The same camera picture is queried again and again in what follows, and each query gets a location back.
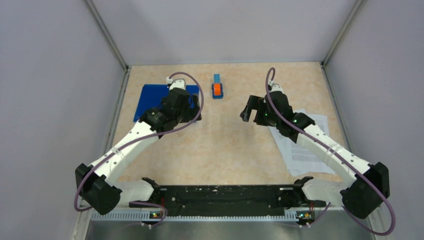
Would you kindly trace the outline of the blue file folder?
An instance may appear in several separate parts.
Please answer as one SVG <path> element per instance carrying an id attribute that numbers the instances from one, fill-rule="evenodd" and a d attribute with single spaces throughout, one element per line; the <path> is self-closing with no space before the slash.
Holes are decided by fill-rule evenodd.
<path id="1" fill-rule="evenodd" d="M 165 116 L 163 113 L 161 113 L 161 101 L 162 98 L 166 97 L 170 90 L 173 88 L 179 88 L 179 87 L 167 87 L 164 84 L 146 84 L 143 86 L 139 101 L 134 113 L 133 122 L 137 122 L 140 119 L 144 119 L 145 115 L 147 115 L 148 118 L 150 118 L 150 114 L 154 113 L 162 114 L 168 121 L 174 122 L 179 124 L 178 120 L 173 120 L 170 117 Z M 188 91 L 191 94 L 196 94 L 199 96 L 199 88 L 195 85 L 189 85 L 185 88 L 186 91 Z M 197 121 L 201 121 L 202 115 L 195 116 Z"/>

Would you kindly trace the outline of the white printed paper stack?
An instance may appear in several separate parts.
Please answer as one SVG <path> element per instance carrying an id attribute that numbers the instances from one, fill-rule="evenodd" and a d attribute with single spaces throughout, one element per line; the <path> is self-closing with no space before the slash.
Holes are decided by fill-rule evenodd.
<path id="1" fill-rule="evenodd" d="M 283 158 L 286 169 L 293 177 L 308 173 L 335 173 L 308 149 L 282 136 L 276 127 L 270 126 L 269 130 Z"/>

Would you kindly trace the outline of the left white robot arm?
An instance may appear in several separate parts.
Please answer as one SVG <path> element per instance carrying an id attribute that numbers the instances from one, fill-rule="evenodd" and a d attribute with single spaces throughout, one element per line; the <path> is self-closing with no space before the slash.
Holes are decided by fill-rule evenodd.
<path id="1" fill-rule="evenodd" d="M 152 183 L 139 180 L 120 184 L 118 178 L 147 147 L 162 136 L 179 131 L 180 123 L 188 127 L 200 116 L 202 107 L 187 91 L 186 81 L 183 78 L 167 78 L 166 81 L 168 94 L 158 107 L 146 110 L 105 155 L 75 169 L 77 195 L 100 215 L 133 201 L 143 201 L 149 207 L 160 202 L 161 194 Z"/>

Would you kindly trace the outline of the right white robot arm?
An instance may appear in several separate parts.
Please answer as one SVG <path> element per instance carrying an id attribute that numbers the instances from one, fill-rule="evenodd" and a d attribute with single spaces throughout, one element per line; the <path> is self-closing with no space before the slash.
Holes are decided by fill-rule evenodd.
<path id="1" fill-rule="evenodd" d="M 254 123 L 275 128 L 281 136 L 318 157 L 341 178 L 341 181 L 308 178 L 293 192 L 297 205 L 323 201 L 365 219 L 388 203 L 389 170 L 383 163 L 372 164 L 354 155 L 331 139 L 307 114 L 294 112 L 280 85 L 273 84 L 268 91 L 264 97 L 250 95 L 240 118 L 248 122 L 255 110 Z"/>

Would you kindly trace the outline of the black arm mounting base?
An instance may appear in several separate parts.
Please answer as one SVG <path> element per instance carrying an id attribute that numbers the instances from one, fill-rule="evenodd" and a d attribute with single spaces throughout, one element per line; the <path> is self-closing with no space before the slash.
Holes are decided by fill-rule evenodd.
<path id="1" fill-rule="evenodd" d="M 260 185 L 153 185 L 147 203 L 167 209 L 167 217 L 282 217 L 295 208 L 325 207 L 321 200 L 308 200 L 301 186 L 294 184 Z"/>

